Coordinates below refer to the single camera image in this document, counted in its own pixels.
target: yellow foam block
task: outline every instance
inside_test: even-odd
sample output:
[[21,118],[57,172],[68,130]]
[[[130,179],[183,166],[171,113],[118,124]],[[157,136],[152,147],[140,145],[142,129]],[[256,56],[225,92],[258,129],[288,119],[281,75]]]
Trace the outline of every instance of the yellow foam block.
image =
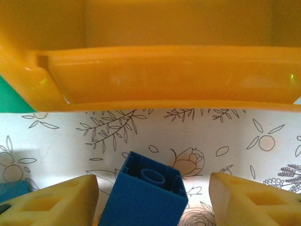
[[212,173],[209,195],[218,226],[301,226],[301,195]]
[[97,200],[96,177],[81,176],[1,203],[0,226],[91,226]]

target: drawn rose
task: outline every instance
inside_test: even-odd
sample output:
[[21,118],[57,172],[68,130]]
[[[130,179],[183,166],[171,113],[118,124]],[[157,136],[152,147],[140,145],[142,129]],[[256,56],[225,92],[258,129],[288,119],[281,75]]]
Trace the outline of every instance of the drawn rose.
[[180,171],[183,177],[195,176],[204,167],[204,154],[198,149],[188,148],[176,156],[173,167]]
[[216,226],[212,211],[204,208],[186,209],[178,226]]

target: square hole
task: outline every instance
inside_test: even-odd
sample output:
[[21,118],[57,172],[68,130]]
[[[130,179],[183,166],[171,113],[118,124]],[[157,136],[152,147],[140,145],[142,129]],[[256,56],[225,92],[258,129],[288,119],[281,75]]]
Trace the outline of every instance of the square hole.
[[254,192],[246,194],[252,202],[258,206],[262,205],[284,205],[287,204],[276,194],[270,192]]
[[37,197],[29,201],[23,211],[49,211],[60,201],[60,199],[61,198],[53,196]]
[[275,212],[269,216],[280,226],[301,226],[301,214],[296,212]]

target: blue lego brick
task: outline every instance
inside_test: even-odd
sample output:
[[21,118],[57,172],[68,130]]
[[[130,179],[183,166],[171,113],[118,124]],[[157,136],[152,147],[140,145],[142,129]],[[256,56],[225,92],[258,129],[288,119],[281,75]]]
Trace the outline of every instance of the blue lego brick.
[[178,170],[130,152],[99,226],[177,226],[187,203]]
[[0,184],[0,203],[29,193],[26,181]]

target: orange plastic toy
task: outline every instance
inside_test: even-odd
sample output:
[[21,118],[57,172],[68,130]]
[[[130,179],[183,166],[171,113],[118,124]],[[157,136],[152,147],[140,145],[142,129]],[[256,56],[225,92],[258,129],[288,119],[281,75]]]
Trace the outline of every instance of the orange plastic toy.
[[37,111],[300,111],[299,0],[2,0],[0,74]]

